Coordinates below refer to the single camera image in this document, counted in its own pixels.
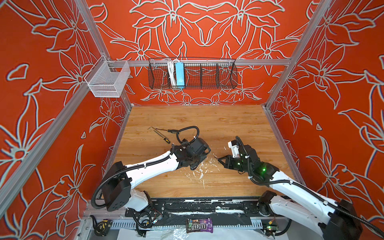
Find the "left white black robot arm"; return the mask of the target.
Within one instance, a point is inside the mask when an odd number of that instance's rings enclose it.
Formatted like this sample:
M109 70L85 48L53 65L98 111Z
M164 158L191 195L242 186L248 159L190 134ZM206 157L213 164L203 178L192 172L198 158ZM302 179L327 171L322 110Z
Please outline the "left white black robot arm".
M147 192L138 191L135 187L158 175L181 168L189 167L194 171L211 152L209 145L199 137L200 129L197 126L173 132L179 144L172 144L171 149L164 154L133 165L114 163L96 188L91 198L92 207L106 208L108 212L120 208L144 211L152 204L152 200Z

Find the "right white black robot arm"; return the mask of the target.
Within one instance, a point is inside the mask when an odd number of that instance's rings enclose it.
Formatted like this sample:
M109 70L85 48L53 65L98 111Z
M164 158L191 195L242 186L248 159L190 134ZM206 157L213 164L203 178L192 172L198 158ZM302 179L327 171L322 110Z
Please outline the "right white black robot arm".
M358 240L363 225L380 237L384 232L359 218L354 206L325 197L290 178L276 166L262 162L255 149L239 137L228 143L231 155L219 158L224 168L248 174L257 186L271 188L259 198L262 215L277 214L312 230L324 240Z

